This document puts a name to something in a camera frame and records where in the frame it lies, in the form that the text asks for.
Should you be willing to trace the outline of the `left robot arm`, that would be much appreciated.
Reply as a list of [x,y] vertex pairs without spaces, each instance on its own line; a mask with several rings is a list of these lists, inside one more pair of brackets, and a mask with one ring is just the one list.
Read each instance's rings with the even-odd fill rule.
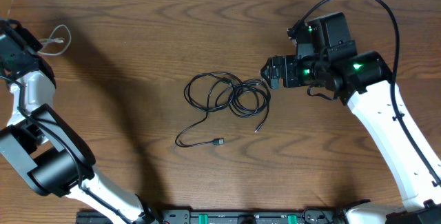
[[17,20],[1,20],[1,79],[13,95],[1,155],[38,195],[80,201],[112,223],[161,223],[137,194],[101,173],[86,142],[54,111],[55,76],[40,53],[52,42]]

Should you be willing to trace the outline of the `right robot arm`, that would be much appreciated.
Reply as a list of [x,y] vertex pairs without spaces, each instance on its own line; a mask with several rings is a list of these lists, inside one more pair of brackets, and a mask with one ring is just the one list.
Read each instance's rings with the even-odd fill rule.
[[409,114],[400,92],[390,95],[392,72],[374,51],[358,54],[341,12],[300,26],[295,55],[267,60],[260,73],[270,88],[324,87],[368,130],[397,183],[402,207],[358,201],[338,210],[335,223],[439,223],[440,159]]

